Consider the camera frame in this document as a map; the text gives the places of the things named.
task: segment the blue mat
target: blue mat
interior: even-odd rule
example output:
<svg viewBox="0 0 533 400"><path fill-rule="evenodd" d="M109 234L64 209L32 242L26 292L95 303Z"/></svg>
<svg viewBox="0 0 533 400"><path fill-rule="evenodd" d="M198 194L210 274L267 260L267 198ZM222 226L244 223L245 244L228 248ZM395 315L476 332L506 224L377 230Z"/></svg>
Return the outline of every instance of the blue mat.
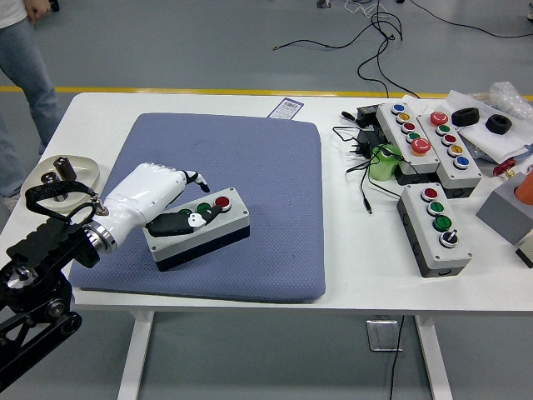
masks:
<svg viewBox="0 0 533 400"><path fill-rule="evenodd" d="M74 287L272 303L311 301L324 294L321 143L313 124L143 114L102 198L144 162L198 171L212 192L235 187L250 211L250 237L159 272L142 230L135 229L93 269L75 262L69 278ZM197 185L187 185L170 207L204 195Z"/></svg>

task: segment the jeans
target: jeans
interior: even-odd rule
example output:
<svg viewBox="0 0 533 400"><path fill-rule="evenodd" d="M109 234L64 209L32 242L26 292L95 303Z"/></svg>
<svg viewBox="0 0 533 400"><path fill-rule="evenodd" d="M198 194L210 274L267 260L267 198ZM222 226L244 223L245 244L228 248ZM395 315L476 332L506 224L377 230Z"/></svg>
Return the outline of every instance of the jeans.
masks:
<svg viewBox="0 0 533 400"><path fill-rule="evenodd" d="M61 121L62 110L28 18L0 29L0 69L24 91L43 150ZM0 195L17 194L25 178L0 113Z"/></svg>

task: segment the gray floor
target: gray floor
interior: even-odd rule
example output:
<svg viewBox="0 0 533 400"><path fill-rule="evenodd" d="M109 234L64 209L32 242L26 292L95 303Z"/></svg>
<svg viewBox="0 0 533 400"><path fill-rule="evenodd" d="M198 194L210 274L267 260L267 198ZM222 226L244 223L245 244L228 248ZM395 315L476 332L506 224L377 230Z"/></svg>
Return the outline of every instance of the gray floor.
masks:
<svg viewBox="0 0 533 400"><path fill-rule="evenodd" d="M356 75L381 43L377 32L368 30L342 50L311 44L271 50L304 38L350 42L368 20L344 10L343 1L332 2L332 9L317 10L311 0L63 0L62 11L41 21L36 33L52 80L70 88L59 93L65 108L83 87L382 92ZM438 22L408 0L381 3L404 28L403 42L396 40L381 57L391 80L417 93L485 93L493 82L511 81L520 93L533 94L533 37L489 37ZM501 35L533 32L526 0L423 4ZM379 77L375 64L362 71ZM0 86L12 84L1 75ZM38 143L24 96L0 92L0 107L30 171ZM0 207L0 227L7 217ZM116 397L132 318L82 314L80 332L1 398ZM365 320L307 313L159 315L140 398L387 398L391 355L368 350ZM436 321L455 399L531 398L533 318ZM403 345L394 398L429 398L410 318Z"/></svg>

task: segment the white table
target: white table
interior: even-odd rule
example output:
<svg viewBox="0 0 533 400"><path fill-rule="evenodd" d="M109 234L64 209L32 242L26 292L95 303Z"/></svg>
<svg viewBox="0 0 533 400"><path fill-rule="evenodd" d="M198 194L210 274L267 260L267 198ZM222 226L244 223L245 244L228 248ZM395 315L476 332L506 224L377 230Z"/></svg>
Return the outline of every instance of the white table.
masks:
<svg viewBox="0 0 533 400"><path fill-rule="evenodd" d="M132 125L142 113L202 113L265 117L282 97L171 94L84 93L68 108L44 158L78 155L95 160L101 192ZM268 304L168 297L74 289L75 308L128 310L136 317L119 398L135 398L142 365L158 311L238 309L306 309L360 314L411 314L416 321L433 396L451 398L436 340L432 315L439 313L533 313L531 271L506 240L480 221L475 213L503 178L484 177L469 198L450 200L463 237L474 257L457 277L424 279L416 265L396 211L396 199L366 186L374 213L362 206L361 173L346 175L357 160L349 155L353 142L341 142L331 128L349 125L341 111L395 100L376 98L294 97L304 103L295 119L314 123L321 134L326 293L304 304ZM438 101L428 101L430 105ZM401 192L396 182L386 186ZM6 248L26 237L44 217L20 202L4 228L0 265L8 261Z"/></svg>

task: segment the black ring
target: black ring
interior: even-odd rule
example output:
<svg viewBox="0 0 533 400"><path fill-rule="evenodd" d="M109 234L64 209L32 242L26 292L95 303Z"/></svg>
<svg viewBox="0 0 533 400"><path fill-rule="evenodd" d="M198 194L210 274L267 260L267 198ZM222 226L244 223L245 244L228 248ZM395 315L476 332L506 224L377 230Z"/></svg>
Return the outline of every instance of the black ring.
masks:
<svg viewBox="0 0 533 400"><path fill-rule="evenodd" d="M500 114L494 114L489 119L486 120L486 128L495 133L496 135L503 135L511 129L513 122L508 117L505 117Z"/></svg>
<svg viewBox="0 0 533 400"><path fill-rule="evenodd" d="M480 120L480 110L475 107L463 108L451 114L451 123L456 127L468 127Z"/></svg>

